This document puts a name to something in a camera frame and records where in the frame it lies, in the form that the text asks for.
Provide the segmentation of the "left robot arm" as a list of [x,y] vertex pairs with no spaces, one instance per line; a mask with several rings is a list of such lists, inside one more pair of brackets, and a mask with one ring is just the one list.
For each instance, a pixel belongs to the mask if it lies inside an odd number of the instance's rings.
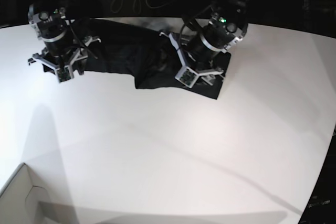
[[229,56],[229,49],[244,39],[249,1],[212,0],[202,11],[185,20],[179,33],[160,33],[170,40],[180,60],[177,81],[192,88],[198,80],[213,86],[217,77],[224,77],[220,57]]

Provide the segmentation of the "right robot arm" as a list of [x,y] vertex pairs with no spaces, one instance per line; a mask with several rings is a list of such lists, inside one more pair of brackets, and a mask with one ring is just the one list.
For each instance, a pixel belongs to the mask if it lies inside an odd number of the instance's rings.
[[27,14],[37,38],[45,44],[40,53],[28,59],[28,64],[42,64],[44,72],[54,74],[59,83],[73,79],[75,72],[83,75],[88,58],[97,59],[89,46],[101,41],[98,36],[75,30],[68,18],[74,1],[41,0],[31,4]]

